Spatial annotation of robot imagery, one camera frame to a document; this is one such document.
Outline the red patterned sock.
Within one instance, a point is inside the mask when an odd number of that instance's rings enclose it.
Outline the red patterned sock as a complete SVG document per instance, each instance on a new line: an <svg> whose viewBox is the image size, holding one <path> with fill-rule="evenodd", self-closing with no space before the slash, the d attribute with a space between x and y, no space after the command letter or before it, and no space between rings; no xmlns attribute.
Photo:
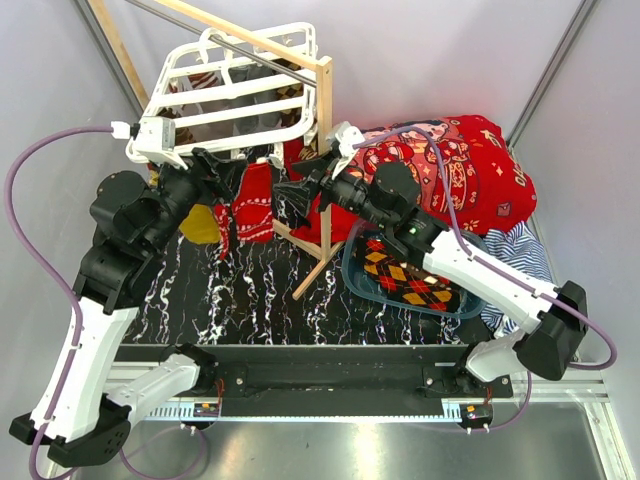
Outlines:
<svg viewBox="0 0 640 480"><path fill-rule="evenodd" d="M232 214L240 241L267 243L273 238L272 172L268 163L248 166Z"/></svg>
<svg viewBox="0 0 640 480"><path fill-rule="evenodd" d="M218 225L220 236L219 258L224 261L231 250L231 234L233 225L232 208L230 205L219 204L214 207L214 217Z"/></svg>

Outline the yellow sock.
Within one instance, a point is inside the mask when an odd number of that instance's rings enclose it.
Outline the yellow sock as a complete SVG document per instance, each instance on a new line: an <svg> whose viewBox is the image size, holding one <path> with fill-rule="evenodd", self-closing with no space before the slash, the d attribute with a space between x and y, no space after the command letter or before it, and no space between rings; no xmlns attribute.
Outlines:
<svg viewBox="0 0 640 480"><path fill-rule="evenodd" d="M206 205L194 205L179 229L189 242L196 245L220 242L221 235L215 215Z"/></svg>

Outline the white plastic clip hanger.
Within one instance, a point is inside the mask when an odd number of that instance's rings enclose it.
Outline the white plastic clip hanger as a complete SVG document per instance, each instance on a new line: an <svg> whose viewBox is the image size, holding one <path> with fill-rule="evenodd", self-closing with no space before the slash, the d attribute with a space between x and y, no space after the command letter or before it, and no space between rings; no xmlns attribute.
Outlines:
<svg viewBox="0 0 640 480"><path fill-rule="evenodd" d="M254 116L268 112L281 112L290 108L302 110L301 119L288 128L279 125L274 129L259 131L247 135L212 139L185 145L177 145L175 151L185 161L193 148L199 147L212 153L227 153L231 158L241 157L255 146L265 145L270 151L266 157L275 166L282 164L282 148L284 143L302 137L313 129L318 120L320 110L327 106L322 91L305 85L301 97L288 100L276 100L254 106L238 109L218 110L197 116L183 116L172 118L169 108L174 105L205 103L219 100L234 99L238 96L249 95L261 91L277 90L298 83L295 79L276 72L275 75L233 83L229 78L229 69L249 64L257 64L253 60L222 48L211 41L205 40L205 34L218 33L238 47L254 51L268 60L283 58L301 67L302 74L317 82L318 46L316 29L307 22L295 22L281 26L256 30L250 33L248 39L241 39L220 29L210 27L204 30L195 42L180 45L169 52L160 70L158 79L151 92L148 105L142 117L160 116L173 119L175 127L185 128L202 123L215 123L239 117ZM191 90L171 94L168 86L179 77L196 73L214 72L219 84L205 90Z"/></svg>

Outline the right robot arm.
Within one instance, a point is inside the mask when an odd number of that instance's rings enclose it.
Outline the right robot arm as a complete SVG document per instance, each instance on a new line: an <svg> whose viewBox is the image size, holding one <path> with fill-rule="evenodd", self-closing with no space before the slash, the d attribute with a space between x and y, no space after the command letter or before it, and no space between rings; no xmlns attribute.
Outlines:
<svg viewBox="0 0 640 480"><path fill-rule="evenodd" d="M467 243L419 206L420 186L403 163L382 164L370 181L333 173L321 159L311 164L305 179L274 187L296 212L308 215L313 206L335 204L357 215L381 230L397 260L453 281L517 324L515 332L467 350L453 374L460 393L476 396L490 382L520 372L549 381L563 378L588 330L580 285L529 277Z"/></svg>

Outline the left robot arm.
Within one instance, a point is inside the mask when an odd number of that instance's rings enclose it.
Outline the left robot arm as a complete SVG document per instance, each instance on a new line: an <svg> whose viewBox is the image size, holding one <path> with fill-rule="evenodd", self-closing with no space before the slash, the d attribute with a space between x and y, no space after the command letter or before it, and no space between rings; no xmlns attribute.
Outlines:
<svg viewBox="0 0 640 480"><path fill-rule="evenodd" d="M245 160L219 159L196 148L185 167L164 165L149 185L133 171L106 177L89 212L92 245L71 287L72 315L54 376L33 411L9 433L31 447L45 444L64 468L99 466L123 447L132 428L170 398L216 390L217 359L193 344L136 380L107 389L120 343L165 265L166 247L197 204L236 199Z"/></svg>

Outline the grey sock hanging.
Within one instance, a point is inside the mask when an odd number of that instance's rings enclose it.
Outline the grey sock hanging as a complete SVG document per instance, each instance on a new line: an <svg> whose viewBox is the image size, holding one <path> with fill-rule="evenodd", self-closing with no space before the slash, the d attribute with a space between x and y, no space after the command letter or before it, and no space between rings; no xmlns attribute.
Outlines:
<svg viewBox="0 0 640 480"><path fill-rule="evenodd" d="M276 72L267 66L249 64L229 69L229 78L233 83L242 83L275 75ZM234 99L212 101L204 103L204 113L218 110L238 109L269 103L277 100L275 90L261 91L249 95L238 96ZM212 140L235 135L247 135L276 128L281 122L281 114L277 111L264 114L239 117L227 121L208 123L203 128L205 140Z"/></svg>

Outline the brown argyle sock hanging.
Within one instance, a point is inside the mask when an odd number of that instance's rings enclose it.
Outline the brown argyle sock hanging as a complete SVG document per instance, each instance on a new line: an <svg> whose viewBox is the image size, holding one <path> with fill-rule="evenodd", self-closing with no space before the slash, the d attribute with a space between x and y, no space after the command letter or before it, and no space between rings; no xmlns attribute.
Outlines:
<svg viewBox="0 0 640 480"><path fill-rule="evenodd" d="M296 63L283 58L276 59L275 63L291 71L301 69ZM276 99L288 100L301 97L304 93L304 87L305 85L302 83L280 87L276 90ZM282 110L280 112L280 126L283 128L294 126L301 119L301 115L302 110L300 108ZM314 158L318 150L317 142L317 126L314 125L310 132L287 143L286 147L291 150L289 154L291 161L303 161Z"/></svg>

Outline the clear plastic basket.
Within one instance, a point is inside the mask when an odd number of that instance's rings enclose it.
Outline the clear plastic basket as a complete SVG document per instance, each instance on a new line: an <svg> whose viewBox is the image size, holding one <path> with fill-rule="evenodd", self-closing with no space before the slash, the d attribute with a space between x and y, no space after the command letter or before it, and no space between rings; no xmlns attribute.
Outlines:
<svg viewBox="0 0 640 480"><path fill-rule="evenodd" d="M427 309L418 308L418 307L406 307L401 305L400 303L397 303L395 301L388 299L381 292L378 285L375 282L373 282L372 279L365 274L362 262L356 258L358 246L360 245L360 243L370 238L377 238L382 242L382 235L377 229L375 229L372 225L367 224L362 220L359 220L353 225L349 233L349 236L347 238L347 241L344 245L344 252L342 256L342 266L341 266L342 277L345 285L349 288L349 290L353 294L366 300L370 300L373 302L377 302L377 303L381 303L381 304L385 304L393 307L405 308L410 311L418 312L420 314L442 316L442 317L454 318L454 319L460 319L460 320L466 320L479 315L480 312L483 310L483 308L486 306L485 300L469 292L468 290L464 289L463 287L459 286L458 284L454 283L451 280L450 281L452 283L456 284L460 288L460 292L461 292L461 304L458 307L458 309L453 313L436 312L433 310L427 310ZM415 267L413 268L418 272L425 272L432 275L436 275L428 271L419 270Z"/></svg>

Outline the argyle sock in basket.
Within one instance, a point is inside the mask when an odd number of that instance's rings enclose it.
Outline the argyle sock in basket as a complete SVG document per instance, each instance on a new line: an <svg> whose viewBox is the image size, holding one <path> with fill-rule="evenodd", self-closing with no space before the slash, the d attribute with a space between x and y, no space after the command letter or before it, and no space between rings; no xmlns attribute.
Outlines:
<svg viewBox="0 0 640 480"><path fill-rule="evenodd" d="M453 313L461 304L461 292L456 284L401 264L377 238L362 241L356 258L381 292L403 306Z"/></svg>

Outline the metal rack rod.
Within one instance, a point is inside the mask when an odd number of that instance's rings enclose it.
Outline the metal rack rod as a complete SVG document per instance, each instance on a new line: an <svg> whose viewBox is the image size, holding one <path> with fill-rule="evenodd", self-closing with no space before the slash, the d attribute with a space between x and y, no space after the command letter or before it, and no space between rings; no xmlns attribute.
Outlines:
<svg viewBox="0 0 640 480"><path fill-rule="evenodd" d="M152 8L146 4L144 4L142 1L138 1L138 0L127 0L127 3L141 9L144 10L166 22L169 22L183 30L189 31L190 33L193 34L201 34L201 31L198 30L196 27L191 26L185 22L182 22L180 20L175 19L174 17L165 14L159 10L156 10L155 8ZM242 55L243 57L246 57L248 59L253 60L255 63L261 65L261 66L266 66L268 68L270 68L271 70L287 75L293 79L295 79L298 83L302 83L304 85L308 85L309 87L312 88L316 88L317 87L317 82L312 79L309 78L308 76L305 76L302 74L301 70L291 70L287 67L284 67L274 61L268 60L264 57L261 57L260 55L256 54L254 51L248 51L245 49L242 49L240 47L238 47L237 45L232 44L231 42L229 42L228 40L225 40L223 38L223 36L221 34L218 33L207 33L205 34L205 40L206 41L211 41L212 43L215 43L216 45L225 48L227 50L230 50L233 53Z"/></svg>

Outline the red cartoon print blanket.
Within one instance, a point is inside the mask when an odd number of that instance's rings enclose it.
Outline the red cartoon print blanket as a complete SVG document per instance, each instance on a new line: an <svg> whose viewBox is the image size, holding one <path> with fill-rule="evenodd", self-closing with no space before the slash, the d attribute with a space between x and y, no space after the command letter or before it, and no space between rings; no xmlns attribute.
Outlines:
<svg viewBox="0 0 640 480"><path fill-rule="evenodd" d="M383 163L402 163L421 186L419 203L434 217L450 223L449 192L460 228L484 236L491 229L508 231L526 222L537 205L531 178L507 150L501 128L480 115L413 120L365 130L365 139L413 126L426 131L438 146L447 182L442 182L436 154L418 132L395 134L358 151L347 173L370 181Z"/></svg>

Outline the blue striped shirt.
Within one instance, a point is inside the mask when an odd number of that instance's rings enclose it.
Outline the blue striped shirt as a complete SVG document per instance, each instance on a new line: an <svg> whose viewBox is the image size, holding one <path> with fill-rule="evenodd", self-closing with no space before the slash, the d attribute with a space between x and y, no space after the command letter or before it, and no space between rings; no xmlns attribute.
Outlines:
<svg viewBox="0 0 640 480"><path fill-rule="evenodd" d="M546 250L525 222L519 222L506 232L489 230L484 243L488 253L498 260L535 279L552 281ZM481 320L494 338L518 329L513 320L492 304L482 310Z"/></svg>

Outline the wooden drying rack frame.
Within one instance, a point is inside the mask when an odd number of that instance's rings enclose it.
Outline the wooden drying rack frame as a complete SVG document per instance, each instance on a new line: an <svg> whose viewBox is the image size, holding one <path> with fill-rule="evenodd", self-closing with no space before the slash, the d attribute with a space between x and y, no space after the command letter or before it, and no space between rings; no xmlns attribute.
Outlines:
<svg viewBox="0 0 640 480"><path fill-rule="evenodd" d="M183 167L194 147L227 153L240 162L250 149L265 146L269 151L258 162L283 170L289 142L301 140L323 155L352 130L348 125L332 127L332 59L318 57L316 31L309 23L250 31L184 1L165 1L162 5L170 11L166 20L182 14L202 26L196 41L170 51L153 90L147 91L106 4L83 5L96 21L143 121L179 131L219 123L237 126L241 120L289 111L300 115L290 126L278 122L254 133L233 130L219 139L175 147L160 146L160 135L153 131L127 144L125 153L134 163L159 161Z"/></svg>

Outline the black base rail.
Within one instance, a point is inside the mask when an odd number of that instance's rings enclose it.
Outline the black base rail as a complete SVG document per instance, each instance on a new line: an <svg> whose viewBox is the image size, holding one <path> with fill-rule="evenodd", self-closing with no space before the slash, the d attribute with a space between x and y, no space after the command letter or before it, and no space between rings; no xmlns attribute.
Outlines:
<svg viewBox="0 0 640 480"><path fill-rule="evenodd" d="M222 418L240 422L458 423L466 405L512 401L512 379L483 385L457 367L463 346L206 346L224 383Z"/></svg>

